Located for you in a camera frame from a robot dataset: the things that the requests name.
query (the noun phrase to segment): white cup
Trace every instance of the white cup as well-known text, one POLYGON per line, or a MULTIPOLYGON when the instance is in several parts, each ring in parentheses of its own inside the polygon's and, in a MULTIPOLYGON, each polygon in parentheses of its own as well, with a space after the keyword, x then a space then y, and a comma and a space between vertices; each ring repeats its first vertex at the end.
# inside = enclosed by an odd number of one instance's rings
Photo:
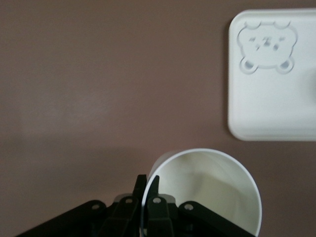
POLYGON ((230 155, 212 149, 191 149, 161 156, 149 174, 142 216, 156 175, 160 177, 159 193, 174 196, 177 206, 186 201, 199 202, 258 236, 262 220, 259 190, 246 168, 230 155))

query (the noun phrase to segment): white tray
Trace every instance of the white tray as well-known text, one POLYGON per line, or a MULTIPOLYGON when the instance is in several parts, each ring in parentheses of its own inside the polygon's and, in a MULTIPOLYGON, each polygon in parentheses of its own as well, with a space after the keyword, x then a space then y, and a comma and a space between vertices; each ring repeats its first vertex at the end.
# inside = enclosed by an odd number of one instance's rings
POLYGON ((228 122, 241 140, 316 141, 316 8, 233 19, 228 122))

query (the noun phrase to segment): brown table surface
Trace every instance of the brown table surface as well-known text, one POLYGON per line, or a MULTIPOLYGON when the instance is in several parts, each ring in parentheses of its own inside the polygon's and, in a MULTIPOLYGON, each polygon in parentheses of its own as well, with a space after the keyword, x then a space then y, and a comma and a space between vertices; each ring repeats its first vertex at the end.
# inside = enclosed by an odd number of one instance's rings
POLYGON ((231 20, 302 7, 316 1, 1 1, 0 236, 111 204, 165 152, 203 147, 253 175, 261 237, 314 237, 316 143, 227 126, 231 20))

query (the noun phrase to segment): bear face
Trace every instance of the bear face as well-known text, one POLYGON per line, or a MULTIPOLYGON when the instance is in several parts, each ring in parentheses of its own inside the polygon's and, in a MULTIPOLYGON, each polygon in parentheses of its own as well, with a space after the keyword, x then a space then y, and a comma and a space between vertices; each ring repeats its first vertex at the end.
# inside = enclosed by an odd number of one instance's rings
POLYGON ((284 27, 276 23, 260 23, 255 27, 246 24, 237 41, 243 55, 240 68, 246 74, 258 68, 276 68, 279 73, 286 74, 294 67, 291 54, 297 34, 289 24, 284 27))

